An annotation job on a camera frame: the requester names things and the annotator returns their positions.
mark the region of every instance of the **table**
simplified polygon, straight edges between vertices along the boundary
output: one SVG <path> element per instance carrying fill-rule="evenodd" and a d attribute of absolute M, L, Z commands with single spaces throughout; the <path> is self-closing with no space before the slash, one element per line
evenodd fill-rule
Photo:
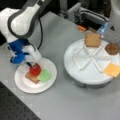
<path fill-rule="evenodd" d="M 42 120 L 119 120 L 120 76 L 102 89 L 87 90 L 73 84 L 64 69 L 64 53 L 85 33 L 77 26 L 49 12 L 42 18 L 44 42 L 40 48 L 43 57 L 54 62 L 58 75 L 47 91 L 27 94 L 16 87 L 14 74 L 17 65 L 10 64 L 11 55 L 6 45 L 0 47 L 0 80 Z"/>

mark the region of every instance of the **small white object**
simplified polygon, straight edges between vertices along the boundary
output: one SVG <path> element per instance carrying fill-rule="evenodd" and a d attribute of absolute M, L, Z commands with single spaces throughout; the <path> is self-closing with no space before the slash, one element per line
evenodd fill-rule
<path fill-rule="evenodd" d="M 84 39 L 81 39 L 70 45 L 64 55 L 64 66 L 68 74 L 78 82 L 88 85 L 100 85 L 111 81 L 113 77 L 104 74 L 103 70 L 110 62 L 120 65 L 120 55 L 108 55 L 104 50 L 107 44 L 106 41 L 102 40 L 100 48 L 84 48 Z M 76 59 L 77 55 L 79 55 L 79 57 L 85 57 L 78 61 Z"/>
<path fill-rule="evenodd" d="M 29 55 L 25 56 L 25 61 L 26 62 L 37 63 L 42 57 L 40 52 L 33 45 L 27 45 L 27 46 L 23 47 L 23 52 L 24 53 L 29 53 Z"/>
<path fill-rule="evenodd" d="M 57 69 L 53 62 L 46 58 L 41 58 L 38 64 L 41 66 L 42 69 L 47 69 L 51 72 L 51 79 L 44 83 L 39 82 L 38 84 L 35 84 L 25 77 L 26 73 L 29 71 L 29 67 L 26 64 L 20 65 L 15 72 L 15 83 L 17 87 L 23 92 L 40 93 L 47 90 L 55 82 Z"/>

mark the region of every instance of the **white object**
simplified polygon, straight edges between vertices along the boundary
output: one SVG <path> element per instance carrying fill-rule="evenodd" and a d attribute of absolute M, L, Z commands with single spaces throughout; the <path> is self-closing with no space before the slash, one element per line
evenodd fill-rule
<path fill-rule="evenodd" d="M 18 39 L 10 33 L 7 26 L 8 18 L 16 12 L 18 12 L 17 9 L 11 8 L 6 8 L 0 12 L 0 31 L 6 38 L 8 43 L 14 42 Z"/>
<path fill-rule="evenodd" d="M 47 69 L 52 73 L 51 79 L 44 83 L 39 82 L 35 84 L 25 77 L 25 74 L 29 71 L 29 67 L 26 64 L 20 65 L 15 73 L 15 83 L 20 90 L 26 93 L 40 93 L 53 85 L 57 76 L 55 65 L 46 58 L 41 58 L 38 64 L 42 69 Z"/>
<path fill-rule="evenodd" d="M 34 62 L 37 63 L 41 59 L 41 54 L 37 50 L 37 48 L 33 45 L 27 45 L 23 47 L 22 50 L 24 53 L 29 53 L 29 55 L 25 56 L 25 61 L 26 62 Z"/>
<path fill-rule="evenodd" d="M 102 41 L 100 48 L 85 48 L 84 39 L 81 39 L 70 45 L 64 55 L 64 65 L 68 74 L 78 82 L 89 85 L 111 81 L 113 77 L 104 74 L 103 70 L 110 62 L 120 65 L 120 56 L 108 55 L 104 50 L 107 44 Z"/>
<path fill-rule="evenodd" d="M 104 39 L 120 43 L 120 0 L 110 0 L 110 17 L 104 29 Z"/>
<path fill-rule="evenodd" d="M 37 3 L 34 6 L 27 7 L 21 15 L 18 15 L 15 19 L 13 19 L 13 21 L 11 22 L 11 29 L 17 35 L 26 34 L 29 31 L 29 26 L 32 18 L 39 8 L 40 6 Z"/>

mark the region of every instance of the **green block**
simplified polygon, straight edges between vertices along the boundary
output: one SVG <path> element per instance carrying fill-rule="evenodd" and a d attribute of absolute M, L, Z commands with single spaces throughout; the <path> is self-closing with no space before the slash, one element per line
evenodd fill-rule
<path fill-rule="evenodd" d="M 51 72 L 44 69 L 41 71 L 40 75 L 38 76 L 38 80 L 40 80 L 41 82 L 47 82 L 48 80 L 51 79 Z"/>

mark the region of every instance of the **brown toy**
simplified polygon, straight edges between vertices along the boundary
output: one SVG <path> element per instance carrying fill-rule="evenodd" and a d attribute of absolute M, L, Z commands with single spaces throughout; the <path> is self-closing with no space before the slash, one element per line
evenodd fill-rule
<path fill-rule="evenodd" d="M 30 72 L 26 73 L 25 77 L 31 80 L 35 84 L 39 82 L 39 80 L 37 79 L 37 76 L 33 76 Z"/>
<path fill-rule="evenodd" d="M 105 46 L 105 50 L 109 55 L 116 55 L 120 52 L 120 46 L 117 43 L 109 43 Z"/>
<path fill-rule="evenodd" d="M 98 33 L 86 33 L 85 45 L 87 47 L 99 47 L 101 45 L 101 36 Z"/>

